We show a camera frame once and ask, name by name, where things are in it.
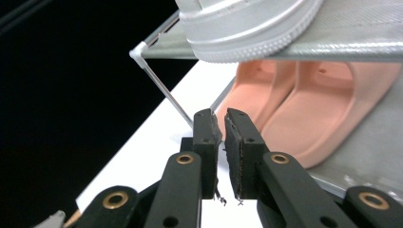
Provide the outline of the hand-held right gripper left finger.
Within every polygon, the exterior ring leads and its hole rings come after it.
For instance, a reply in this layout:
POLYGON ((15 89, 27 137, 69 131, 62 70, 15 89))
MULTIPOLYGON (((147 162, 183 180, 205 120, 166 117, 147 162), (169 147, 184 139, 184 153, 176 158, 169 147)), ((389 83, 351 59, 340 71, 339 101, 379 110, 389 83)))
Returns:
POLYGON ((183 137, 181 152, 194 152, 201 157, 201 196, 215 197, 218 185, 218 155, 222 134, 216 114, 210 108, 194 115, 193 136, 183 137))

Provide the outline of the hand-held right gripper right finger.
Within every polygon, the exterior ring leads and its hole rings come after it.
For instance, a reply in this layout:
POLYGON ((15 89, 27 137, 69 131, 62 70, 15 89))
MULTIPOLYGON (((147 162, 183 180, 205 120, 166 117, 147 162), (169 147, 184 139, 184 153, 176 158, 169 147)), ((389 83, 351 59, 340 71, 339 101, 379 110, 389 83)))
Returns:
POLYGON ((245 112, 228 108, 224 124, 224 145, 234 195, 239 200, 255 200, 259 194, 256 166, 268 148, 245 112))

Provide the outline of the pink slide slipper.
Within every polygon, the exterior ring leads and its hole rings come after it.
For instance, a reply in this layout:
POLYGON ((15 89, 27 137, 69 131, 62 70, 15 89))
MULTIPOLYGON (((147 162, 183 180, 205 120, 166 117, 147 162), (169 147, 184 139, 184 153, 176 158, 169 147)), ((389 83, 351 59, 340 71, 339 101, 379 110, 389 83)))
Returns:
POLYGON ((226 135, 224 117, 228 108, 246 113, 258 131, 293 90, 297 63, 257 60, 240 63, 235 82, 217 110, 222 135, 226 135))
POLYGON ((311 168, 326 160, 389 91, 399 63, 299 62, 296 85, 260 134, 311 168))

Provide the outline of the white sneaker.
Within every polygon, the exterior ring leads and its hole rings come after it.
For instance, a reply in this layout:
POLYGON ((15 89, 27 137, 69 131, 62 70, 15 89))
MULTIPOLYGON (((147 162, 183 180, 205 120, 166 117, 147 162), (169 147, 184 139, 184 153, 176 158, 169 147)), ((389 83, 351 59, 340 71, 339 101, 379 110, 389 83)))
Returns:
POLYGON ((175 0, 195 56, 210 63, 261 59, 295 41, 323 0, 175 0))

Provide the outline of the clear two-tier shoe rack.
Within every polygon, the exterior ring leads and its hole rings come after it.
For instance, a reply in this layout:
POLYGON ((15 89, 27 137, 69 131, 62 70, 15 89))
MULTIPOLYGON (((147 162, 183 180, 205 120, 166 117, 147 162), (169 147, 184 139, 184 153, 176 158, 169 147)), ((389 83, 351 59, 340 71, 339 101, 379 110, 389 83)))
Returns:
MULTIPOLYGON (((140 67, 152 58, 198 59, 186 40, 179 8, 130 56, 140 67)), ((335 193, 364 184, 403 202, 403 0, 323 0, 295 41, 250 61, 257 60, 402 65, 389 91, 334 153, 309 169, 335 193)))

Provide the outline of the light grey mat board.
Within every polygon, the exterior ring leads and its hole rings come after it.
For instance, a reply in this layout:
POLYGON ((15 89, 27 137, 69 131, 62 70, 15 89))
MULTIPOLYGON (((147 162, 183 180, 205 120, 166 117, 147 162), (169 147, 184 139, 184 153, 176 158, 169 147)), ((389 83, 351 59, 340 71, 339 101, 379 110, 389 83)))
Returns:
MULTIPOLYGON (((172 95, 192 117, 219 98, 236 75, 237 67, 198 62, 174 87, 172 95)), ((180 151, 181 139, 191 135, 192 129, 182 115, 168 100, 163 100, 76 199, 78 209, 85 211, 100 192, 111 186, 143 191, 162 177, 168 158, 180 151)), ((219 154, 218 177, 219 191, 226 203, 205 200, 201 228, 261 228, 257 203, 240 203, 234 198, 223 150, 219 154)))

